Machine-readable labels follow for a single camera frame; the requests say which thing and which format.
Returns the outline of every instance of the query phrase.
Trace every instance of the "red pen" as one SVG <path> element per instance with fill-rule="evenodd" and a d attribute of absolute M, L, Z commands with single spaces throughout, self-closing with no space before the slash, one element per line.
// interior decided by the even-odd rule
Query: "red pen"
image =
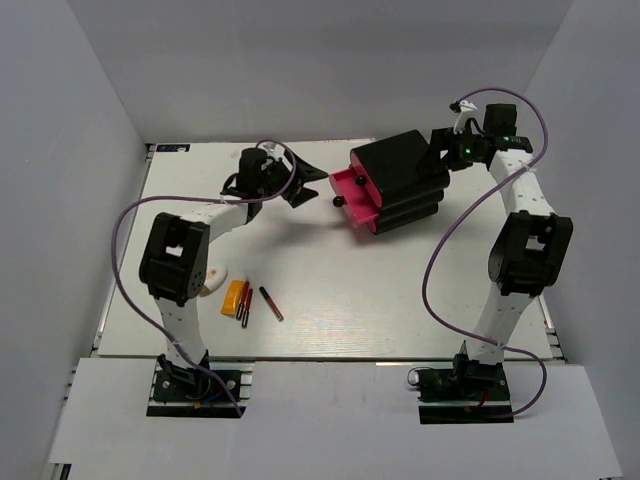
<path fill-rule="evenodd" d="M 267 289 L 264 287 L 260 287 L 258 290 L 260 290 L 260 293 L 262 294 L 262 296 L 264 297 L 265 301 L 267 302 L 267 304 L 269 305 L 269 307 L 271 308 L 271 311 L 273 312 L 273 314 L 276 316 L 276 318 L 278 319 L 279 322 L 284 320 L 284 316 L 282 315 L 282 313 L 280 313 L 280 310 L 278 309 L 278 307 L 276 307 L 275 302 L 271 299 L 271 296 L 269 295 L 269 293 L 267 292 Z"/>
<path fill-rule="evenodd" d="M 236 320 L 242 319 L 242 314 L 245 309 L 245 302 L 247 301 L 247 293 L 249 293 L 249 285 L 251 282 L 247 278 L 247 281 L 244 282 L 244 287 L 242 287 L 242 295 L 240 296 L 240 303 L 238 304 L 238 311 L 236 312 Z"/>
<path fill-rule="evenodd" d="M 244 313 L 242 314 L 242 328 L 247 328 L 249 323 L 249 313 L 251 312 L 251 298 L 253 297 L 253 288 L 247 293 L 247 302 L 244 305 Z"/>

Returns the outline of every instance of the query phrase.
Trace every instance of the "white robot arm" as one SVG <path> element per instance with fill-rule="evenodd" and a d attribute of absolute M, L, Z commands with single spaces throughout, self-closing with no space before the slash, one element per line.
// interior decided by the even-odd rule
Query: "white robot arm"
<path fill-rule="evenodd" d="M 450 168 L 484 163 L 496 184 L 527 168 L 532 148 L 528 139 L 515 136 L 515 105 L 488 106 L 486 131 L 478 134 L 470 128 L 475 105 L 461 102 L 453 108 L 458 112 L 453 133 L 440 130 L 440 137 L 435 135 L 440 145 L 448 146 Z M 571 219 L 558 216 L 547 202 L 533 170 L 527 169 L 500 193 L 507 220 L 489 255 L 491 289 L 473 331 L 498 345 L 465 340 L 454 360 L 453 377 L 468 390 L 486 390 L 501 378 L 502 346 L 527 306 L 555 283 L 573 232 Z"/>
<path fill-rule="evenodd" d="M 523 150 L 507 150 L 496 152 L 489 173 L 496 183 L 500 183 L 509 175 L 527 165 L 532 155 Z M 548 220 L 555 212 L 547 202 L 540 184 L 533 171 L 522 174 L 513 182 L 506 185 L 500 193 L 504 202 L 507 215 L 512 212 L 528 212 L 530 215 Z M 528 242 L 529 247 L 543 247 L 537 242 Z M 476 324 L 474 333 L 506 345 L 520 320 L 520 316 L 535 296 L 529 293 L 511 292 L 503 295 L 501 286 L 492 282 L 489 297 L 485 304 L 480 319 Z M 467 355 L 470 360 L 477 360 L 483 364 L 494 365 L 504 360 L 504 351 L 486 342 L 476 339 L 466 341 Z"/>
<path fill-rule="evenodd" d="M 279 195 L 295 208 L 318 195 L 304 187 L 306 182 L 327 177 L 289 150 L 283 156 L 291 163 L 291 171 L 271 145 L 244 149 L 238 173 L 227 179 L 222 191 L 236 199 L 207 204 L 183 216 L 160 213 L 151 228 L 140 263 L 140 280 L 154 297 L 166 330 L 191 360 L 206 368 L 209 354 L 200 336 L 196 297 L 206 277 L 209 244 L 249 223 L 260 212 L 261 199 Z M 202 376 L 170 341 L 167 353 L 158 361 L 172 379 L 189 388 Z"/>
<path fill-rule="evenodd" d="M 179 217 L 179 220 L 189 224 L 199 223 L 206 225 L 209 230 L 208 246 L 223 233 L 245 225 L 249 220 L 248 213 L 249 207 L 246 204 L 209 204 Z M 207 271 L 208 269 L 205 269 L 204 273 L 202 271 L 196 272 L 192 280 L 194 288 L 198 288 L 198 291 L 202 288 Z M 156 297 L 155 301 L 160 310 L 164 327 L 174 335 L 176 341 L 180 343 L 187 355 L 199 363 L 206 360 L 209 355 L 200 335 L 197 297 L 186 300 L 183 305 L 164 297 Z M 189 368 L 189 364 L 169 340 L 167 340 L 166 358 L 173 365 Z"/>

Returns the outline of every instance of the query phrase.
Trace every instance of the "white tabletop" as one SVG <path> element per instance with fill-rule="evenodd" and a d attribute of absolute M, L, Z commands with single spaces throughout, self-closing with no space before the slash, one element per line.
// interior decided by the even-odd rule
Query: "white tabletop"
<path fill-rule="evenodd" d="M 349 151 L 368 140 L 295 142 L 304 160 L 328 173 L 346 168 Z M 237 170 L 249 144 L 192 144 L 185 153 L 156 153 L 143 196 L 218 196 Z M 292 209 L 282 199 L 264 205 L 249 225 L 227 233 L 209 248 L 210 264 L 225 264 L 229 277 L 213 295 L 198 300 L 200 328 L 214 357 L 224 358 L 452 358 L 463 338 L 426 312 L 420 295 L 422 275 L 447 227 L 493 185 L 486 169 L 475 166 L 452 174 L 440 211 L 379 236 L 354 230 L 331 204 L 329 182 L 309 187 L 320 197 Z M 125 254 L 122 277 L 146 312 L 160 318 L 137 276 L 151 223 L 162 211 L 184 214 L 194 204 L 154 202 L 140 207 Z M 472 329 L 489 291 L 487 258 L 505 219 L 498 195 L 466 220 L 443 249 L 429 297 L 445 319 Z M 229 282 L 248 275 L 264 285 L 285 316 L 279 323 L 256 295 L 249 328 L 220 314 Z M 524 313 L 511 344 L 551 358 L 539 302 Z M 99 347 L 103 356 L 156 356 L 163 337 L 113 296 Z M 508 357 L 518 358 L 507 353 Z"/>
<path fill-rule="evenodd" d="M 240 420 L 148 418 L 151 359 L 82 359 L 50 462 L 69 480 L 575 480 L 621 475 L 583 367 L 513 424 L 420 425 L 409 366 L 259 362 Z M 505 366 L 515 408 L 537 365 Z"/>

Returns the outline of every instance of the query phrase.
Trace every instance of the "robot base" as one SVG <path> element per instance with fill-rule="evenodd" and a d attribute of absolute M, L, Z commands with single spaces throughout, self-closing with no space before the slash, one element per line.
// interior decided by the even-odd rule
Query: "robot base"
<path fill-rule="evenodd" d="M 451 368 L 421 368 L 416 373 L 420 424 L 513 423 L 513 417 L 495 417 L 512 412 L 504 372 L 493 387 L 476 392 L 461 391 L 452 381 Z"/>
<path fill-rule="evenodd" d="M 227 383 L 229 390 L 244 413 L 247 398 L 241 396 L 242 374 L 240 370 L 212 370 Z M 234 406 L 226 393 L 214 380 L 199 385 L 190 391 L 172 379 L 164 370 L 157 368 L 151 398 L 147 405 L 147 417 L 198 417 L 238 418 Z"/>

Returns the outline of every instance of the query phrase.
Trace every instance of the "white wall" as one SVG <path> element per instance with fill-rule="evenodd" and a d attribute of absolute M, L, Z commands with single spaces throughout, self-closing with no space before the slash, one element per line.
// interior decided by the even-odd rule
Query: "white wall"
<path fill-rule="evenodd" d="M 144 145 L 63 0 L 0 2 L 0 478 L 40 478 Z"/>
<path fill-rule="evenodd" d="M 577 0 L 527 89 L 551 132 L 542 187 L 575 223 L 547 300 L 565 353 L 586 367 L 625 479 L 640 479 L 639 25 L 640 2 Z"/>
<path fill-rule="evenodd" d="M 524 91 L 572 0 L 69 0 L 147 142 L 369 137 Z"/>

